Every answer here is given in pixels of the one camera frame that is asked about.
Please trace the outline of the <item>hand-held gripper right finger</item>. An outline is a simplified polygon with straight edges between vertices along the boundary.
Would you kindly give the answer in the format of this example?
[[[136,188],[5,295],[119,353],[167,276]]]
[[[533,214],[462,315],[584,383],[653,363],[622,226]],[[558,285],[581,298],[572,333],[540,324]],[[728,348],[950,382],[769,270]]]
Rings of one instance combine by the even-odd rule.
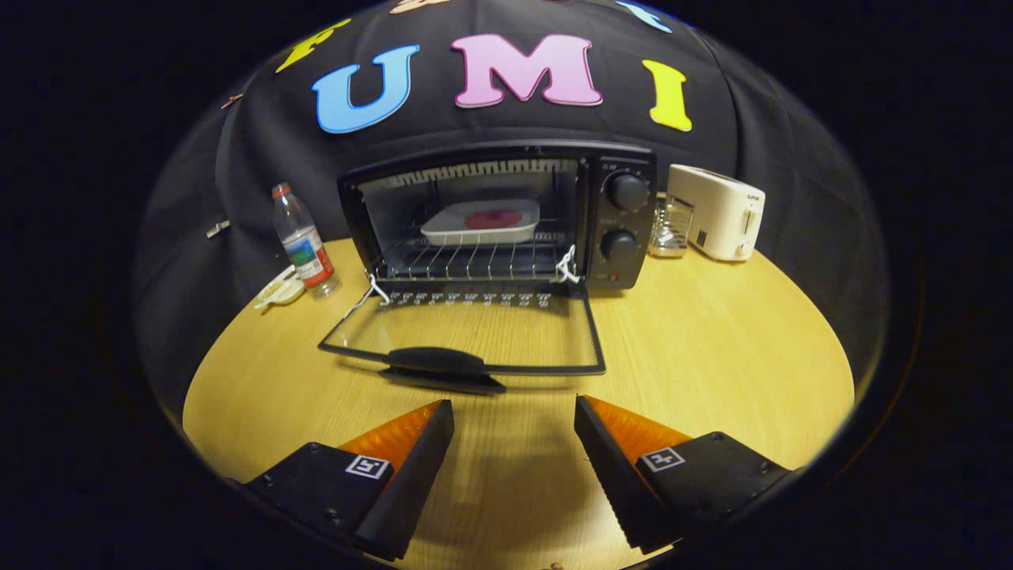
[[[690,436],[601,398],[573,429],[630,547],[651,554],[737,522],[795,476],[723,431]]]

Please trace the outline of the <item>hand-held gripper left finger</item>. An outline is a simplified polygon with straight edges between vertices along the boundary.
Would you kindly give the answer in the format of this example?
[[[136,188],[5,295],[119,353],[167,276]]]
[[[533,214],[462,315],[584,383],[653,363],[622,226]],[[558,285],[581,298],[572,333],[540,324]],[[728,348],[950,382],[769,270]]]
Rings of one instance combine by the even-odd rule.
[[[405,557],[455,433],[449,398],[339,446],[305,443],[241,485],[279,515],[340,547]]]

